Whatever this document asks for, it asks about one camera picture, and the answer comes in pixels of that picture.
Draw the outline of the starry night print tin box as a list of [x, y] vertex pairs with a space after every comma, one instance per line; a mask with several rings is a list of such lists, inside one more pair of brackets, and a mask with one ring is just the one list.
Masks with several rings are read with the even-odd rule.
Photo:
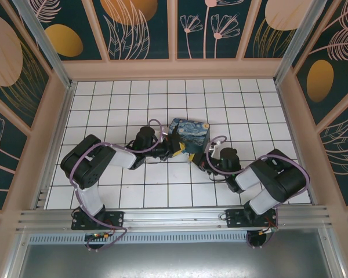
[[210, 124], [194, 120], [174, 118], [169, 126], [169, 134], [177, 127], [183, 153], [204, 153], [210, 136]]

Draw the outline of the aluminium side rail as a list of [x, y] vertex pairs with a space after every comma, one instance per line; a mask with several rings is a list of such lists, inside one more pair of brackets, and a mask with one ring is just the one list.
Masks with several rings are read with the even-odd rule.
[[301, 90], [295, 84], [284, 82], [278, 86], [278, 92], [288, 118], [294, 146], [298, 153], [298, 161], [310, 176], [309, 195], [313, 204], [318, 204], [317, 167], [311, 145], [314, 140], [314, 129], [309, 109]]
[[76, 86], [77, 82], [71, 81], [69, 87], [65, 91], [65, 95], [60, 106], [60, 111], [56, 119], [55, 129], [50, 139], [47, 154], [41, 170], [41, 175], [39, 177], [37, 192], [33, 200], [33, 210], [43, 209], [44, 207], [46, 196], [43, 197], [43, 195], [47, 194], [49, 185], [51, 183], [53, 169], [58, 158], [58, 151], [60, 149], [63, 133], [66, 128], [66, 121], [68, 119], [68, 113], [71, 108]]

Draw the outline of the aluminium mounting rail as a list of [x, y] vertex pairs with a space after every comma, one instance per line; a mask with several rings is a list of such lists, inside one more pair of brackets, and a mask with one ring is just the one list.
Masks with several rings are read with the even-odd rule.
[[[124, 227], [130, 232], [215, 231], [227, 229], [220, 219], [225, 207], [123, 209]], [[15, 231], [27, 233], [71, 232], [72, 210], [22, 211]], [[329, 228], [325, 206], [282, 205], [277, 209], [282, 229]]]

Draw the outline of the aluminium corner post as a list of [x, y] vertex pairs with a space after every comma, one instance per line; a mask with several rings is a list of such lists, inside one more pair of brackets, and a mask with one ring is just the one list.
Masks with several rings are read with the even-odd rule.
[[310, 31], [313, 29], [316, 22], [317, 11], [316, 8], [320, 8], [320, 4], [317, 0], [312, 0], [310, 6], [307, 9], [302, 22], [300, 23], [298, 29], [296, 30], [290, 44], [287, 47], [287, 50], [281, 60], [280, 65], [277, 68], [277, 71], [274, 76], [274, 83], [276, 86], [283, 81], [287, 72], [289, 71], [292, 62], [298, 55], [300, 49], [302, 48], [305, 40], [309, 36]]
[[41, 26], [41, 23], [36, 18], [30, 4], [27, 0], [12, 0], [16, 6], [19, 14], [22, 16], [24, 22], [30, 29], [31, 33], [39, 43], [39, 47], [43, 50], [46, 58], [52, 65], [55, 73], [60, 78], [62, 84], [66, 88], [75, 86], [76, 83], [72, 81], [66, 72], [65, 67], [63, 66], [59, 55], [56, 53], [54, 47], [52, 46], [48, 36], [45, 33], [44, 28]]

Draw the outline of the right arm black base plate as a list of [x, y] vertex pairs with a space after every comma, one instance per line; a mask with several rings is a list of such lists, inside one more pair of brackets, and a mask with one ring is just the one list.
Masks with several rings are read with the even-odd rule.
[[273, 208], [261, 215], [244, 209], [228, 209], [225, 213], [228, 228], [266, 228], [278, 226], [277, 210]]

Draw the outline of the small circuit board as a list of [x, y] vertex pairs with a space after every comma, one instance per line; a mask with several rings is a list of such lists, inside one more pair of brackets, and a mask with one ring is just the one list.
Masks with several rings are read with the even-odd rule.
[[101, 233], [87, 233], [85, 235], [85, 242], [105, 242], [111, 236], [110, 233], [101, 232]]

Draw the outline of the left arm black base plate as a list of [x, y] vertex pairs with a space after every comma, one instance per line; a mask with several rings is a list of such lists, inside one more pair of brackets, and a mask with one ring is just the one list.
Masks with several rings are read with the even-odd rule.
[[[101, 225], [92, 220], [86, 212], [82, 210], [75, 210], [71, 214], [72, 223], [71, 229], [74, 231], [91, 231], [91, 230], [103, 230], [107, 229], [106, 226]], [[100, 222], [110, 226], [122, 227], [124, 223], [124, 212], [122, 211], [105, 211], [101, 210], [95, 215], [95, 218]]]

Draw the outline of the grey metal sheet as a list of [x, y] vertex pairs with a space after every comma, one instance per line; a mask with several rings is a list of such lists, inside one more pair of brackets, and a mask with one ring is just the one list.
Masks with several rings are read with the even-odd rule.
[[261, 248], [244, 242], [31, 245], [20, 278], [342, 278], [314, 230], [288, 230]]

